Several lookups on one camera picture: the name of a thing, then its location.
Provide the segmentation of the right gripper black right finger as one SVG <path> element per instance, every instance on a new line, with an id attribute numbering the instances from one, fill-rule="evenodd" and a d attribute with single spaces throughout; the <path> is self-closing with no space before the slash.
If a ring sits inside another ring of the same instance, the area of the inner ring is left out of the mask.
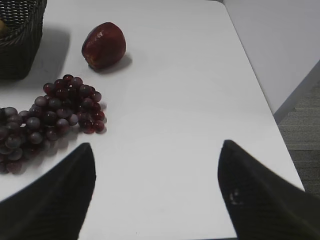
<path id="1" fill-rule="evenodd" d="M 292 185 L 232 140 L 219 155 L 217 179 L 239 240 L 318 240 L 320 199 Z"/>

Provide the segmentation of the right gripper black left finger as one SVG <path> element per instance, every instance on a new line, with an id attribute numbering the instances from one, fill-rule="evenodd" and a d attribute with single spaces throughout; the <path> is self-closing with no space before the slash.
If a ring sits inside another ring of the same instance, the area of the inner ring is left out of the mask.
<path id="1" fill-rule="evenodd" d="M 76 240 L 96 184 L 89 143 L 0 203 L 2 240 Z"/>

